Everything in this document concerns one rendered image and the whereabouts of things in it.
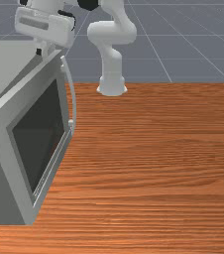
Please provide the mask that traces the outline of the grey microwave oven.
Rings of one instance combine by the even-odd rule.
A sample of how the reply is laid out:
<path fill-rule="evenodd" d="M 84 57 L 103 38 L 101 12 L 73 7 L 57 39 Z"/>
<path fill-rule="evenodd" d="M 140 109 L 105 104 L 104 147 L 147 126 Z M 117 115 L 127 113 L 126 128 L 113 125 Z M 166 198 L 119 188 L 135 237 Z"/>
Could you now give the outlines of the grey microwave oven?
<path fill-rule="evenodd" d="M 33 224 L 75 127 L 62 51 L 0 41 L 0 225 Z"/>

